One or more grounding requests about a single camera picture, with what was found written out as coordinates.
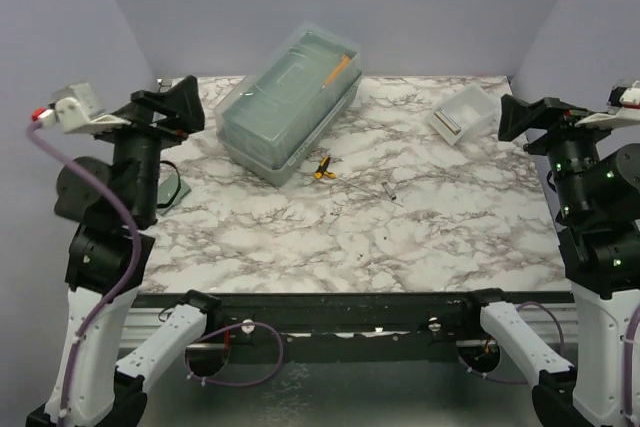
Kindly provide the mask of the white card tray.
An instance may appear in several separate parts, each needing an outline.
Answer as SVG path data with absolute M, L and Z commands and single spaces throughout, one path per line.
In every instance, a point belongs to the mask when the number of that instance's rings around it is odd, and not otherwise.
M 450 146 L 469 142 L 487 134 L 497 118 L 499 100 L 479 85 L 469 85 L 439 102 L 427 116 L 428 124 Z M 441 109 L 454 118 L 462 127 L 462 133 L 453 137 L 444 125 L 434 118 Z

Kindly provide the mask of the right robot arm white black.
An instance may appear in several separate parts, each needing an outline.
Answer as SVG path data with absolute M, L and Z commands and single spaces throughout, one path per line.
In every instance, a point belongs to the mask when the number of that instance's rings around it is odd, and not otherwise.
M 559 250 L 578 321 L 578 359 L 556 353 L 497 289 L 470 293 L 460 326 L 488 335 L 519 368 L 545 426 L 635 426 L 639 422 L 639 147 L 601 157 L 600 140 L 639 122 L 639 92 L 617 88 L 614 109 L 596 113 L 546 97 L 501 99 L 498 137 L 530 129 L 525 146 L 546 157 L 559 200 Z

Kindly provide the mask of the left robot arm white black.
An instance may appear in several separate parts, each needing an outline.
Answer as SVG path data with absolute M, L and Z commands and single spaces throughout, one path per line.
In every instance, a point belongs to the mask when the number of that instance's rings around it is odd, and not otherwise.
M 134 92 L 114 112 L 100 105 L 88 83 L 75 83 L 32 114 L 28 138 L 62 163 L 55 214 L 77 229 L 65 274 L 68 324 L 60 367 L 49 399 L 27 416 L 28 425 L 135 426 L 171 363 L 192 342 L 220 334 L 219 299 L 190 290 L 146 341 L 127 356 L 119 353 L 154 246 L 147 231 L 163 207 L 161 154 L 204 126 L 193 76 L 164 91 Z M 39 136 L 51 127 L 110 143 L 112 162 L 62 156 Z

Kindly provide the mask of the green leather card holder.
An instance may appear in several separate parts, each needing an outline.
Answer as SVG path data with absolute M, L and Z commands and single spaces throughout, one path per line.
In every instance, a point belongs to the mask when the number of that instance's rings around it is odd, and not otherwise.
M 166 215 L 191 192 L 191 187 L 182 179 L 180 171 L 174 163 L 168 160 L 161 160 L 160 165 L 168 167 L 170 173 L 159 183 L 156 213 L 158 215 Z

